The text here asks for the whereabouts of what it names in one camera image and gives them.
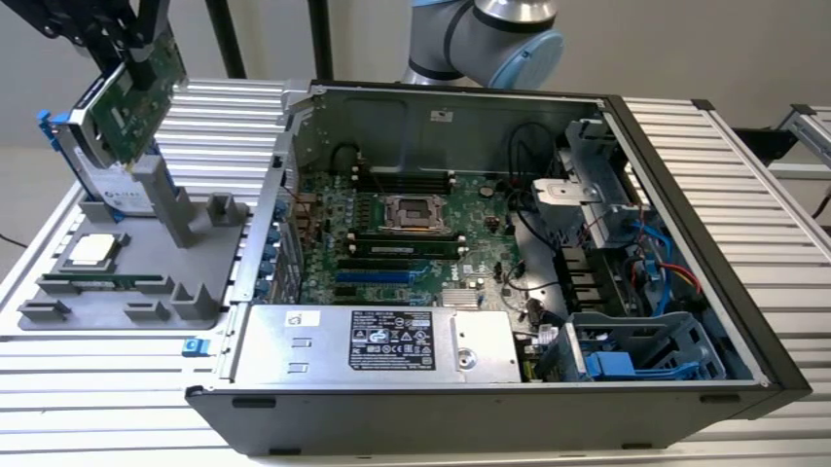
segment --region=green circuit board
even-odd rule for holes
[[[151,139],[171,107],[172,87],[185,77],[179,48],[171,28],[165,29],[153,43],[153,51],[147,58],[156,80],[147,90],[135,87],[127,72],[99,91],[96,82],[77,108],[87,105],[88,99],[97,95],[89,105],[92,121],[100,138],[117,162],[132,162],[144,154]]]
[[[445,230],[464,236],[468,249],[457,259],[408,259],[413,279],[408,284],[343,283],[336,280],[339,260],[351,258],[347,234],[381,232],[384,226],[384,201],[388,195],[357,193],[348,178],[324,172],[305,176],[301,181],[301,197],[316,197],[303,209],[311,219],[301,225],[304,239],[304,287],[301,303],[308,305],[440,305],[444,289],[469,288],[469,282],[481,278],[476,287],[480,309],[519,309],[524,298],[515,291],[504,292],[495,278],[493,268],[502,264],[503,271],[519,261],[514,235],[506,233],[508,207],[503,193],[484,198],[479,190],[493,188],[496,181],[483,176],[460,175],[452,192],[437,195],[443,201],[441,217]],[[316,225],[325,232],[317,234]],[[355,295],[336,295],[347,287]]]

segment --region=power supply label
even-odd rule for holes
[[[429,311],[352,311],[349,366],[375,372],[436,369]]]

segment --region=black pole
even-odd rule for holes
[[[312,25],[312,47],[315,48],[315,69],[319,80],[333,79],[332,40],[328,34],[328,1],[307,0],[309,24]]]
[[[220,45],[224,72],[228,74],[228,78],[245,79],[245,65],[243,64],[243,54],[239,52],[228,2],[227,0],[205,0],[205,6],[208,7],[211,26],[213,27],[217,44]]]

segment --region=cpu socket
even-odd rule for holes
[[[384,231],[407,234],[444,234],[441,210],[444,199],[437,196],[387,196],[384,202]]]

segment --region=white wall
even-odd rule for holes
[[[171,24],[188,74],[223,78],[205,2],[171,2]],[[47,147],[35,114],[72,107],[97,67],[65,38],[47,39],[5,5],[0,5],[0,58],[0,146]]]
[[[335,76],[400,79],[409,1],[331,4]],[[566,52],[547,90],[707,98],[732,125],[831,102],[827,0],[558,0]]]
[[[233,0],[228,5],[248,78],[313,78],[307,0]]]

